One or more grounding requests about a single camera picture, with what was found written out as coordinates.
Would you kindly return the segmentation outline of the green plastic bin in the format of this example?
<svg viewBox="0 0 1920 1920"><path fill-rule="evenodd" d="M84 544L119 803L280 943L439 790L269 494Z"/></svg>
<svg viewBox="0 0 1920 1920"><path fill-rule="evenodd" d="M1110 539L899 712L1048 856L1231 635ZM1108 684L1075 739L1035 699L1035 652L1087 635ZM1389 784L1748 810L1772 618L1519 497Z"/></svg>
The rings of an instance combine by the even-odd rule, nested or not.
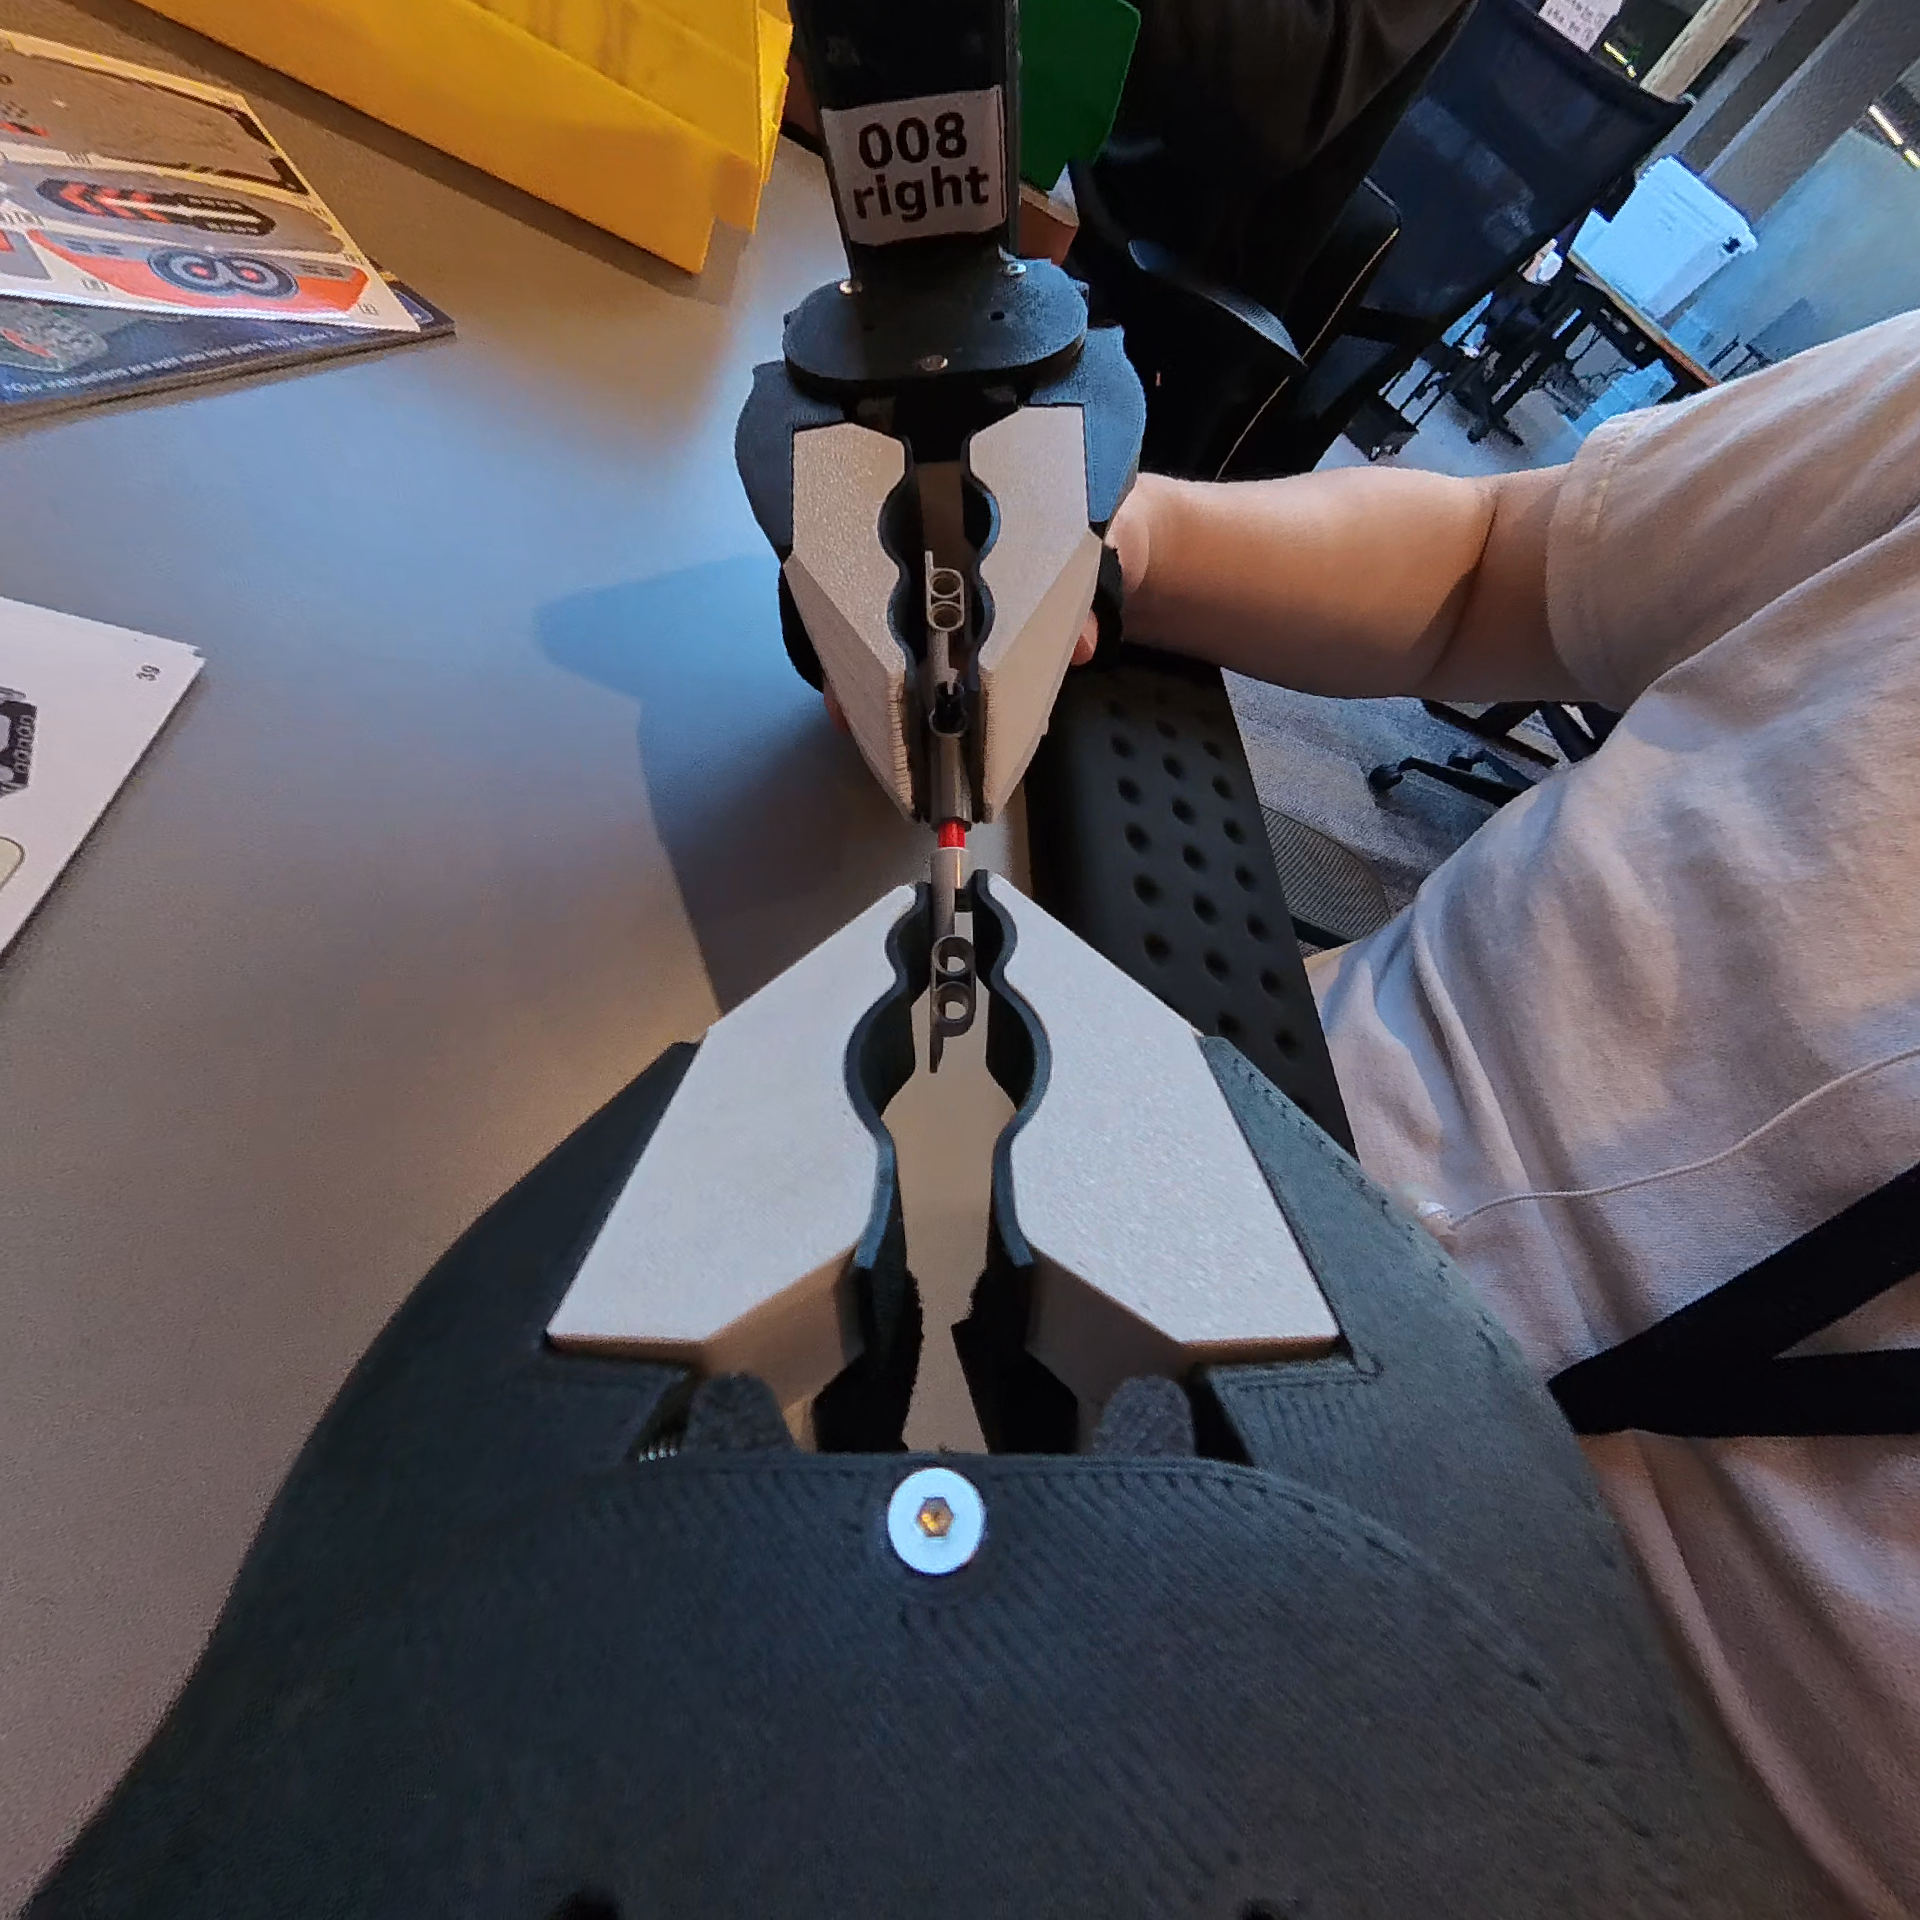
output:
<svg viewBox="0 0 1920 1920"><path fill-rule="evenodd" d="M1099 154L1120 105L1141 15L1129 3L1019 6L1021 180L1048 193Z"/></svg>

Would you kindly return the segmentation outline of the black mesh office chair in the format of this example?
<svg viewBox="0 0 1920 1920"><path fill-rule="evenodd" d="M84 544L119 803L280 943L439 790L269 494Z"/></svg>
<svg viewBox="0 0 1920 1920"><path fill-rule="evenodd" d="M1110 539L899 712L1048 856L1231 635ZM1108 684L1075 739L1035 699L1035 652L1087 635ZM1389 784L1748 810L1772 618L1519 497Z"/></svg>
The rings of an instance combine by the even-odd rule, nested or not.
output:
<svg viewBox="0 0 1920 1920"><path fill-rule="evenodd" d="M1368 185L1398 236L1367 296L1329 326L1308 370L1231 416L1236 440L1201 478L1305 474L1361 408L1479 299L1577 226L1683 121L1686 108L1572 47L1527 6L1476 6L1382 146Z"/></svg>

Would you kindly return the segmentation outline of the person's right hand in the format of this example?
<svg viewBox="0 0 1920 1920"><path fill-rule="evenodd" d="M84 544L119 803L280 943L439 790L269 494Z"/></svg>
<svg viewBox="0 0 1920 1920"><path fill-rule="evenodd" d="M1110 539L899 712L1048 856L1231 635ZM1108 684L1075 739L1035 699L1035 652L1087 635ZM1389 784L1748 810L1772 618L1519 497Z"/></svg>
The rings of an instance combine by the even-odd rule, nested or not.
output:
<svg viewBox="0 0 1920 1920"><path fill-rule="evenodd" d="M1121 643L1145 646L1157 634L1148 563L1161 481L1159 474L1142 474L1110 520L1094 570L1093 601L1072 648L1069 668L1107 660Z"/></svg>

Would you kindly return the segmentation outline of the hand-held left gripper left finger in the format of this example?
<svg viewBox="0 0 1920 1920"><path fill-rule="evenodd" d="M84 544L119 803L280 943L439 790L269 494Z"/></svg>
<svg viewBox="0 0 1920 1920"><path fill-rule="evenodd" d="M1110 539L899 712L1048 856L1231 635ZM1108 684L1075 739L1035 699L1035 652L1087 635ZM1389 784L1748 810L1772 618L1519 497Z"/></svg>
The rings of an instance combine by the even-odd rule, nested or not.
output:
<svg viewBox="0 0 1920 1920"><path fill-rule="evenodd" d="M900 1451L920 1359L895 1146L924 892L895 888L695 1050L545 1335L749 1374L830 1451Z"/></svg>

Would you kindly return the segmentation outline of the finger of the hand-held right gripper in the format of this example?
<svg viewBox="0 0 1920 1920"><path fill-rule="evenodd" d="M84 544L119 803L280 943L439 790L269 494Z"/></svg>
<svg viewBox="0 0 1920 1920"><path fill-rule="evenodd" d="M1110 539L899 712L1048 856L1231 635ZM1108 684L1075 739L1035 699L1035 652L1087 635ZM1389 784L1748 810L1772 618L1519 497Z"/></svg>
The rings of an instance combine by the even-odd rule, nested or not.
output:
<svg viewBox="0 0 1920 1920"><path fill-rule="evenodd" d="M904 478L904 446L859 424L830 424L797 432L790 452L784 583L864 761L917 819L908 652L889 618L900 568L879 543L883 505Z"/></svg>
<svg viewBox="0 0 1920 1920"><path fill-rule="evenodd" d="M965 475L992 503L977 580L989 624L976 652L971 820L992 823L1032 759L1096 587L1085 416L1032 406L980 428Z"/></svg>

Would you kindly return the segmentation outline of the black perforated chair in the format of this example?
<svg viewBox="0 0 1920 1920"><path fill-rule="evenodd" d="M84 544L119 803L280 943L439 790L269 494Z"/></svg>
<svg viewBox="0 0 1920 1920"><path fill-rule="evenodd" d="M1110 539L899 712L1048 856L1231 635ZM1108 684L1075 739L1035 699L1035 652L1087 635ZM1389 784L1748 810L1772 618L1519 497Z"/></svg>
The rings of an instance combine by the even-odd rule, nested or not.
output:
<svg viewBox="0 0 1920 1920"><path fill-rule="evenodd" d="M1075 668L1024 776L1024 823L1048 914L1352 1147L1216 668L1149 652Z"/></svg>

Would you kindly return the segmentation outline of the person's white t-shirt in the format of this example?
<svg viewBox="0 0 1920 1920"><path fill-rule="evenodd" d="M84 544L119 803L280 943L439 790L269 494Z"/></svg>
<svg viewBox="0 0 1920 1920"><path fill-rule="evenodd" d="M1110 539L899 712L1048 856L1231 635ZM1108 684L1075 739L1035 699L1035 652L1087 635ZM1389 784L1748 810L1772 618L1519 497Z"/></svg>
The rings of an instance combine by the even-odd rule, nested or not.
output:
<svg viewBox="0 0 1920 1920"><path fill-rule="evenodd" d="M1360 1163L1542 1374L1916 1163L1917 327L1597 428L1553 650L1622 720L1310 963ZM1587 1443L1727 1732L1916 1915L1916 1433Z"/></svg>

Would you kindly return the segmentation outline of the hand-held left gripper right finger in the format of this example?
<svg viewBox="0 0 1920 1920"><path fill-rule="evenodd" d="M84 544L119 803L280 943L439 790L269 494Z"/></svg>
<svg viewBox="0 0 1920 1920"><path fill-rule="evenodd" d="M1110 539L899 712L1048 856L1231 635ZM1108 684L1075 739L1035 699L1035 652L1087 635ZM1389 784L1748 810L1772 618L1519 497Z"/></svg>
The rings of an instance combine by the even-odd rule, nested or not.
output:
<svg viewBox="0 0 1920 1920"><path fill-rule="evenodd" d="M992 1451L1072 1451L1139 1377L1320 1360L1340 1329L1199 1034L1017 888L973 878L1014 1103L959 1359Z"/></svg>

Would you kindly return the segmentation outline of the black office chair base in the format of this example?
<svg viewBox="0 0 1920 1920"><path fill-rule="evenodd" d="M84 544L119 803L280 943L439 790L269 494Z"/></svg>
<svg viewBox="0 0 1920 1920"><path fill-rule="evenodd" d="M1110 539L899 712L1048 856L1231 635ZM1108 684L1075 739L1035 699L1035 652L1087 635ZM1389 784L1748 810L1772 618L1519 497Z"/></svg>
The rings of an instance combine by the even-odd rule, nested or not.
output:
<svg viewBox="0 0 1920 1920"><path fill-rule="evenodd" d="M1403 758L1367 772L1381 798L1405 777L1427 777L1470 801L1499 810L1525 795L1560 764L1591 759L1619 727L1620 714L1600 705L1487 705L1470 710L1422 699L1435 723L1470 736L1472 747L1446 761Z"/></svg>

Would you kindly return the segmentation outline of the person's right forearm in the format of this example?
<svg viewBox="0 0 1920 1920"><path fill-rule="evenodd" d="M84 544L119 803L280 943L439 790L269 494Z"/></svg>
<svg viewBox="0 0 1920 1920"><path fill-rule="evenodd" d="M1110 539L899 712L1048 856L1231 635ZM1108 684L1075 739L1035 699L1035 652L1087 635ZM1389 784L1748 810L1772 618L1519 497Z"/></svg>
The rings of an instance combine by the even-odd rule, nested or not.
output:
<svg viewBox="0 0 1920 1920"><path fill-rule="evenodd" d="M1319 698L1577 699L1548 620L1568 475L1164 478L1148 648Z"/></svg>

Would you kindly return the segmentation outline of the open white instruction booklet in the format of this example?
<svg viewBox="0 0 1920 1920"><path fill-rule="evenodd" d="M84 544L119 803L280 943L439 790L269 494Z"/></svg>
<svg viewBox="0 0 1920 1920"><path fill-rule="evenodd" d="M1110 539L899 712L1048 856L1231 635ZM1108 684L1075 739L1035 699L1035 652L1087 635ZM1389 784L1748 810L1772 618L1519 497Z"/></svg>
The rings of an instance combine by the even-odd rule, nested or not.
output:
<svg viewBox="0 0 1920 1920"><path fill-rule="evenodd" d="M3 946L200 672L183 643L3 603Z"/></svg>

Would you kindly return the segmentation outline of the grey building brick piece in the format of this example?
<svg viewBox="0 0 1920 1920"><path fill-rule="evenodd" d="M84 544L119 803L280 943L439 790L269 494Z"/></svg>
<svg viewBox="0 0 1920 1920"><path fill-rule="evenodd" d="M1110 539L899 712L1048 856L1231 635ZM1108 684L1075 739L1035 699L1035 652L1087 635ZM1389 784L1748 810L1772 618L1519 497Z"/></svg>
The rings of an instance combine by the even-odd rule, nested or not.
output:
<svg viewBox="0 0 1920 1920"><path fill-rule="evenodd" d="M957 919L969 904L969 846L937 849L927 868L927 1071L937 1072L948 1041L976 1018L976 956Z"/></svg>
<svg viewBox="0 0 1920 1920"><path fill-rule="evenodd" d="M920 720L925 816L934 827L973 820L971 735L976 699L971 670L969 580L959 568L924 554Z"/></svg>

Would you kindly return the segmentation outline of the white storage box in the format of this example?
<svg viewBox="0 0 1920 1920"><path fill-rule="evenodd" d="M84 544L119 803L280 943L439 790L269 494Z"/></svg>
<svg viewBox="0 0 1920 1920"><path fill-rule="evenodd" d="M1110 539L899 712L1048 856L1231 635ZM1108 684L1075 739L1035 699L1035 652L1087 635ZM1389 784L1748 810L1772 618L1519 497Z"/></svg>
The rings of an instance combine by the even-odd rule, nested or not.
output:
<svg viewBox="0 0 1920 1920"><path fill-rule="evenodd" d="M1652 163L1611 220L1580 226L1568 262L1652 320L1665 320L1758 236L1679 158Z"/></svg>

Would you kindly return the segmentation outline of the sticker sheet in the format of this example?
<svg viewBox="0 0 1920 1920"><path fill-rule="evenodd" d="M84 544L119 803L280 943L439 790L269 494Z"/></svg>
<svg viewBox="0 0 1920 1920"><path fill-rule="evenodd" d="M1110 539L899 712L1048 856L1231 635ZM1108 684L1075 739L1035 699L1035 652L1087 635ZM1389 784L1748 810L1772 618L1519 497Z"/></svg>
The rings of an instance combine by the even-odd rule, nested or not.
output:
<svg viewBox="0 0 1920 1920"><path fill-rule="evenodd" d="M417 320L249 104L3 35L3 296L214 320Z"/></svg>

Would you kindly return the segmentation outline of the yellow plastic bin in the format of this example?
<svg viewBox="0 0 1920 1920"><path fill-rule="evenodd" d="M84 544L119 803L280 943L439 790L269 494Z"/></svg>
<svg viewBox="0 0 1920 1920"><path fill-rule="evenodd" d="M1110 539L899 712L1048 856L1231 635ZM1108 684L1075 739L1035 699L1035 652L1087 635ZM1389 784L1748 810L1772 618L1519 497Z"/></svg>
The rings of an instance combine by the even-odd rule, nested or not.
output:
<svg viewBox="0 0 1920 1920"><path fill-rule="evenodd" d="M781 3L156 3L377 121L702 273L757 226Z"/></svg>

